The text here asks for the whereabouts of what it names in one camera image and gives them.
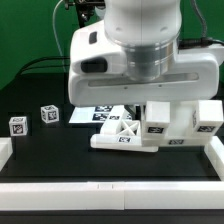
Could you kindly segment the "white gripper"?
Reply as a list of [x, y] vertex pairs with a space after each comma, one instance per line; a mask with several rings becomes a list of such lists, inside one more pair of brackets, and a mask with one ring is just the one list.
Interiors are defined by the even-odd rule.
[[[219, 62], [211, 53], [180, 54], [171, 69], [147, 82], [126, 76], [84, 75], [71, 71], [69, 100], [74, 106], [133, 105], [147, 101], [192, 101], [216, 95]], [[144, 118], [145, 106], [135, 105], [135, 120]]]

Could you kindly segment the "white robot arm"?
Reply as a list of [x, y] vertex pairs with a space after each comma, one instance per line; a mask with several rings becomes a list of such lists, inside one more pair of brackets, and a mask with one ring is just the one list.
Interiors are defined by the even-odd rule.
[[68, 95], [78, 107], [210, 99], [220, 61], [180, 52], [180, 0], [105, 0], [104, 19], [71, 42]]

